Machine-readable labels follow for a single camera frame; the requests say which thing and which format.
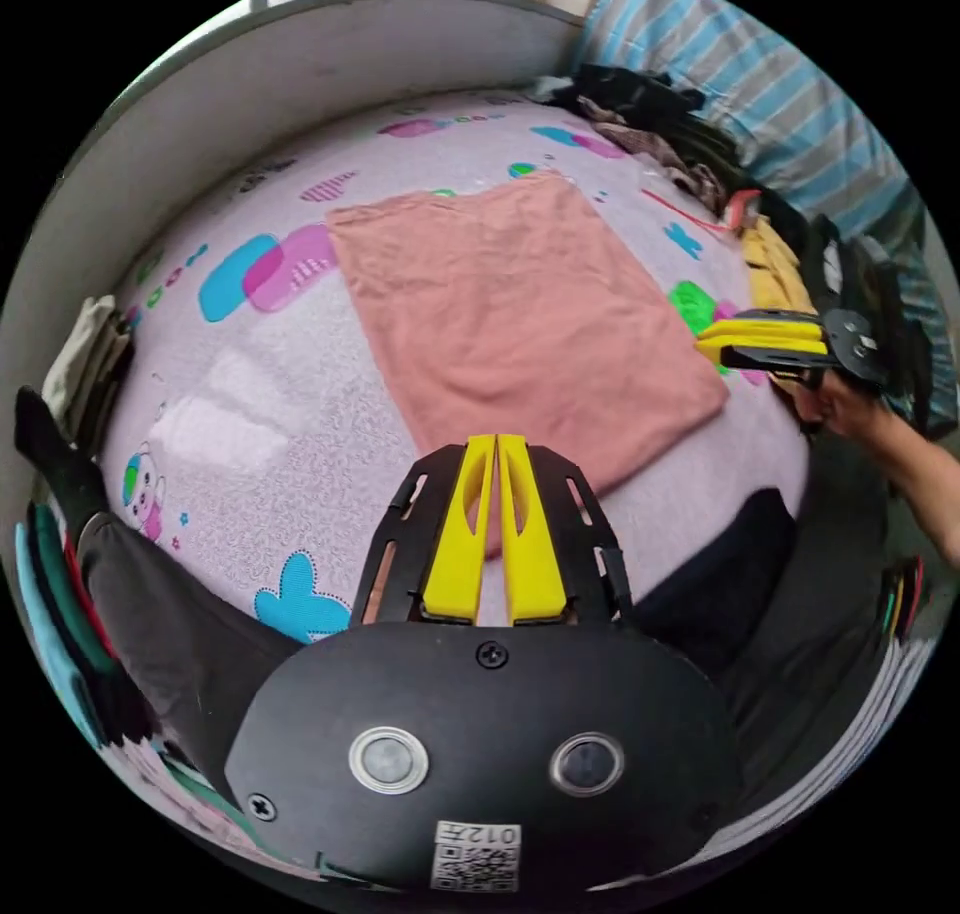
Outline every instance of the hand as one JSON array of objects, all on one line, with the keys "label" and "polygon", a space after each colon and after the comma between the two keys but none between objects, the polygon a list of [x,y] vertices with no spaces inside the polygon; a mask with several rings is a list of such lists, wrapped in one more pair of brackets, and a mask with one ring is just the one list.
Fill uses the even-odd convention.
[{"label": "hand", "polygon": [[854,390],[833,371],[827,371],[818,390],[794,384],[790,393],[802,421],[825,423],[834,433],[856,441],[870,440],[887,414],[879,398]]}]

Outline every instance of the white wall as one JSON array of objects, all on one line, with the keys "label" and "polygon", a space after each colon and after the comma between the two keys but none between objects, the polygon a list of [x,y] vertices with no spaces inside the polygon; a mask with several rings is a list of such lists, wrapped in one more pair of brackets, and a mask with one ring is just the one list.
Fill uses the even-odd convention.
[{"label": "white wall", "polygon": [[559,70],[579,20],[528,0],[298,0],[228,24],[107,111],[27,242],[0,317],[0,558],[31,473],[13,451],[21,384],[39,387],[83,299],[108,293],[198,195],[324,121],[432,91]]}]

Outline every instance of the teal cloth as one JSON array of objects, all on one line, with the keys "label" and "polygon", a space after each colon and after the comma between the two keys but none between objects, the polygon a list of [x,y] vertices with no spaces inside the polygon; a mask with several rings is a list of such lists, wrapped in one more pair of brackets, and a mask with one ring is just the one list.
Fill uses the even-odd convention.
[{"label": "teal cloth", "polygon": [[103,743],[102,732],[94,714],[94,706],[87,685],[67,653],[43,603],[30,558],[27,529],[23,524],[17,524],[14,540],[17,552],[17,579],[20,582],[20,593],[27,619],[33,630],[37,653],[40,655],[40,663],[70,720],[92,747],[99,748]]},{"label": "teal cloth", "polygon": [[104,650],[97,632],[77,600],[73,582],[70,580],[70,572],[67,570],[67,562],[63,556],[63,547],[60,544],[57,519],[45,504],[38,504],[36,512],[40,568],[50,585],[50,592],[53,594],[67,633],[97,673],[112,674],[119,665]]}]

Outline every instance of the person's leg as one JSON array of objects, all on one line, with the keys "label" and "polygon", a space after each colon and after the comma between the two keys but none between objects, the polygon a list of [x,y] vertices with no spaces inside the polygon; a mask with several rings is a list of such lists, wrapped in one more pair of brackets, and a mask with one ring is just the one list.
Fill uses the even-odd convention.
[{"label": "person's leg", "polygon": [[302,645],[222,601],[110,512],[100,469],[70,446],[35,391],[17,394],[14,443],[45,478],[124,670],[222,796],[223,767],[263,682]]}]

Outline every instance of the pink towel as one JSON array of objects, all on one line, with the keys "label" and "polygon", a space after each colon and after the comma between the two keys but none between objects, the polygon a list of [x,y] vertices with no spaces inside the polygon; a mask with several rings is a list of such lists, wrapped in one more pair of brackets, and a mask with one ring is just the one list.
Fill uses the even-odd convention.
[{"label": "pink towel", "polygon": [[578,464],[599,493],[726,401],[680,315],[558,174],[402,195],[332,211],[327,224],[424,454],[472,434],[522,434]]}]

